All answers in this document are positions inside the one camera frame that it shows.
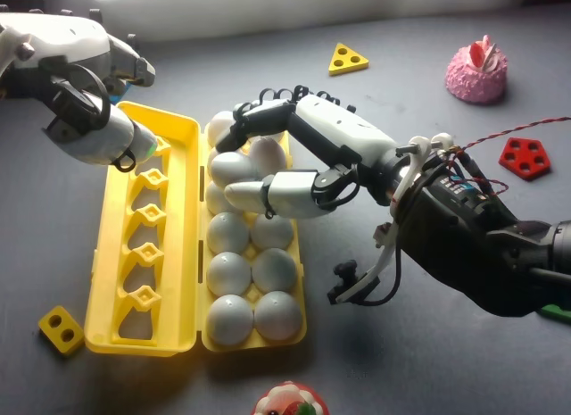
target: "table surface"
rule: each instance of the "table surface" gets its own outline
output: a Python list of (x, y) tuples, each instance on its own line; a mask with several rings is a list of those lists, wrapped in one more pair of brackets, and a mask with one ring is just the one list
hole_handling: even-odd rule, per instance
[[(464, 104), (443, 87), (446, 65), (458, 48), (486, 33), (509, 58), (509, 90), (500, 105)], [(265, 87), (303, 84), (354, 104), (403, 143), (446, 131), (465, 144), (571, 112), (570, 38), (571, 6), (561, 5), (147, 45), (156, 83), (132, 88), (127, 99), (204, 125)], [(329, 78), (337, 42), (369, 58), (370, 68)], [(316, 388), (334, 414), (569, 412), (567, 325), (537, 314), (494, 317), (408, 257), (391, 303), (329, 305), (331, 269), (350, 258), (365, 267), (378, 256), (371, 237), (388, 210), (366, 191), (337, 212), (299, 222), (309, 324), (302, 343), (227, 354), (197, 344), (168, 359), (83, 349), (62, 360), (38, 335), (37, 321), (57, 304), (81, 324), (85, 319), (105, 169), (76, 162), (41, 134), (51, 116), (40, 103), (4, 101), (0, 117), (0, 413), (246, 414), (267, 388), (287, 379)], [(516, 215), (569, 218), (570, 125), (522, 136), (541, 139), (553, 164), (534, 183), (497, 163), (505, 139), (472, 154), (488, 176), (511, 186), (502, 199)], [(296, 141), (291, 150), (294, 166), (324, 169)], [(391, 283), (388, 278), (377, 295)]]

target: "pink toy cake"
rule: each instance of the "pink toy cake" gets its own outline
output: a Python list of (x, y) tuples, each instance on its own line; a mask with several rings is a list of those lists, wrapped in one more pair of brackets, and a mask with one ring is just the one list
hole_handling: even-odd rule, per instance
[(446, 71), (446, 88), (469, 103), (497, 102), (508, 83), (508, 59), (488, 36), (461, 47)]

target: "egg carton tray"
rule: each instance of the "egg carton tray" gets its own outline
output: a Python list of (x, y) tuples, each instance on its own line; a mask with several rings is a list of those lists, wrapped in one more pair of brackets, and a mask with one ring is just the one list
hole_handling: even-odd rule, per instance
[[(230, 347), (208, 337), (206, 315), (217, 299), (205, 282), (214, 256), (205, 243), (213, 217), (204, 201), (204, 189), (211, 181), (205, 172), (211, 147), (191, 118), (131, 102), (121, 102), (119, 107), (158, 137), (158, 147), (148, 162), (159, 165), (147, 169), (144, 163), (130, 173), (109, 167), (107, 172), (87, 305), (87, 347), (95, 353), (168, 357), (190, 350), (198, 335), (214, 352), (301, 341), (307, 323), (295, 222), (294, 239), (287, 251), (297, 268), (290, 294), (302, 309), (302, 328), (297, 335), (274, 342), (254, 330), (241, 344)], [(289, 167), (287, 136), (280, 145)], [(156, 202), (136, 208), (134, 204), (149, 193)], [(245, 213), (244, 218), (251, 225), (255, 214)], [(153, 238), (146, 240), (146, 235)], [(242, 253), (248, 261), (257, 254), (252, 244)], [(254, 308), (261, 296), (251, 284), (243, 298)]]

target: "robotic arm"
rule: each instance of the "robotic arm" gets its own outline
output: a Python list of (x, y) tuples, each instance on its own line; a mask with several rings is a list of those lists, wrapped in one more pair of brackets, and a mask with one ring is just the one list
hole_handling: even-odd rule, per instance
[[(493, 314), (523, 316), (549, 303), (571, 308), (571, 221), (518, 220), (466, 153), (459, 153), (460, 163), (478, 187), (467, 183), (460, 166), (451, 168), (451, 136), (413, 137), (399, 146), (327, 93), (297, 87), (291, 99), (275, 93), (264, 101), (265, 93), (257, 104), (236, 108), (236, 123), (217, 150), (233, 151), (249, 137), (288, 130), (329, 170), (280, 171), (262, 182), (228, 185), (225, 195), (234, 206), (268, 217), (310, 218), (350, 202), (365, 187), (393, 216), (393, 223), (377, 228), (375, 240), (383, 251), (370, 270), (357, 276), (354, 261), (335, 268), (343, 282), (329, 293), (331, 303), (388, 302), (400, 282), (402, 249), (434, 278)], [(351, 193), (340, 198), (350, 185)], [(381, 301), (366, 300), (394, 253), (393, 291)]]
[(127, 172), (153, 154), (154, 134), (109, 97), (153, 82), (153, 66), (97, 21), (0, 12), (0, 92), (43, 102), (55, 114), (44, 132), (80, 161)]

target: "egg carton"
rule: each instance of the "egg carton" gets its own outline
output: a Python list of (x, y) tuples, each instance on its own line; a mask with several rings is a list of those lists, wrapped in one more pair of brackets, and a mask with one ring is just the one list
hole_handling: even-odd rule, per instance
[[(210, 147), (191, 118), (131, 102), (119, 107), (157, 135), (159, 144), (149, 162), (160, 166), (141, 171), (143, 164), (127, 174), (108, 169), (84, 327), (87, 347), (96, 353), (168, 357), (191, 349), (199, 331), (203, 344), (214, 352), (299, 342), (307, 326), (295, 222), (287, 251), (296, 262), (291, 294), (302, 309), (302, 329), (287, 341), (270, 342), (254, 330), (240, 345), (215, 344), (205, 332), (206, 315), (217, 299), (205, 282), (213, 256), (205, 242), (212, 217), (204, 201)], [(291, 165), (287, 137), (280, 144)], [(134, 206), (149, 193), (156, 195), (156, 202)], [(254, 215), (244, 218), (252, 224)], [(141, 239), (147, 235), (141, 231), (153, 233), (154, 241)], [(251, 261), (257, 253), (250, 245), (243, 256)], [(128, 288), (143, 271), (150, 275), (149, 282), (139, 280), (140, 285)], [(261, 292), (251, 285), (243, 297), (254, 307)], [(125, 328), (128, 323), (135, 327)], [(139, 329), (146, 333), (139, 335)]]
[[(289, 154), (289, 139), (288, 136), (285, 135), (279, 141), (280, 146), (284, 149), (285, 157), (287, 161), (287, 168), (292, 167), (292, 157)], [(201, 135), (201, 148), (203, 149), (202, 154), (202, 166), (206, 168), (206, 159), (209, 157), (211, 153), (212, 146), (208, 144), (208, 140), (206, 135)], [(250, 145), (246, 144), (241, 149), (244, 154), (248, 154), (250, 149)], [(210, 174), (204, 170), (202, 172), (204, 181), (203, 181), (203, 189), (202, 193), (204, 193), (204, 189), (212, 182), (212, 178)], [(201, 198), (201, 240), (203, 241), (202, 250), (203, 250), (203, 277), (204, 280), (201, 283), (201, 295), (203, 296), (203, 309), (202, 309), (202, 324), (203, 324), (203, 333), (202, 333), (202, 340), (204, 346), (212, 351), (234, 351), (234, 350), (241, 350), (241, 349), (248, 349), (248, 348), (259, 348), (259, 347), (267, 347), (267, 346), (280, 346), (280, 345), (288, 345), (288, 344), (296, 344), (300, 342), (305, 333), (307, 331), (307, 322), (306, 322), (306, 315), (305, 315), (305, 302), (303, 297), (303, 265), (300, 261), (300, 251), (299, 251), (299, 239), (298, 239), (298, 232), (297, 232), (297, 223), (295, 220), (292, 220), (292, 225), (294, 227), (294, 238), (290, 245), (285, 249), (285, 251), (292, 256), (295, 262), (296, 267), (296, 281), (292, 289), (287, 292), (289, 293), (296, 302), (300, 305), (302, 311), (302, 327), (300, 328), (299, 332), (292, 336), (291, 338), (284, 340), (284, 341), (271, 341), (264, 338), (255, 328), (253, 329), (252, 333), (241, 343), (234, 346), (225, 346), (221, 344), (217, 344), (214, 340), (212, 340), (208, 333), (206, 333), (206, 316), (208, 314), (208, 310), (210, 306), (218, 299), (218, 297), (209, 290), (207, 283), (206, 283), (206, 273), (208, 269), (208, 265), (210, 265), (212, 259), (216, 254), (208, 247), (206, 244), (206, 232), (211, 220), (214, 218), (214, 214), (212, 214), (204, 201), (204, 197)], [(245, 212), (243, 215), (244, 221), (248, 225), (249, 229), (252, 229), (252, 225), (256, 220), (258, 215), (255, 213)], [(247, 246), (247, 248), (241, 253), (242, 256), (252, 265), (255, 261), (256, 257), (263, 252), (263, 250), (258, 249), (252, 241)], [(252, 282), (248, 289), (241, 295), (252, 307), (255, 309), (256, 303), (264, 296), (264, 293)]]

